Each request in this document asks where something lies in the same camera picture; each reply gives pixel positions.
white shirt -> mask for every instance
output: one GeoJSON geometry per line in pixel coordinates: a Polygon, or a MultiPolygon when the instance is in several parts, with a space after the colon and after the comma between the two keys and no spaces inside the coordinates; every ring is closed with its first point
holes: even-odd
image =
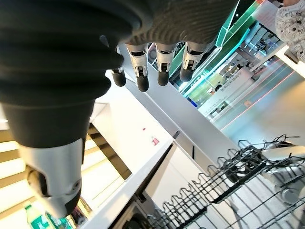
{"type": "Polygon", "coordinates": [[[275,27],[278,37],[287,42],[299,60],[305,62],[305,0],[279,8],[275,27]]]}

robotic hand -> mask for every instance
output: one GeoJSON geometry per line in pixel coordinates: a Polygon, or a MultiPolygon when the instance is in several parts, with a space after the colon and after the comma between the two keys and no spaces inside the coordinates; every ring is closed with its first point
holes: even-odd
{"type": "Polygon", "coordinates": [[[188,81],[237,0],[2,0],[0,101],[27,181],[46,210],[69,215],[81,193],[81,164],[96,98],[124,86],[126,43],[141,91],[148,89],[147,43],[156,42],[160,85],[173,51],[187,42],[188,81]]]}

dish rack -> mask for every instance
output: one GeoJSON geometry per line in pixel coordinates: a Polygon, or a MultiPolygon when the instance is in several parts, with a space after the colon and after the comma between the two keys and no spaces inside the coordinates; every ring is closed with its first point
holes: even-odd
{"type": "Polygon", "coordinates": [[[272,142],[238,142],[207,173],[148,215],[154,229],[303,228],[305,158],[276,161],[264,150],[294,146],[282,135],[272,142]]]}

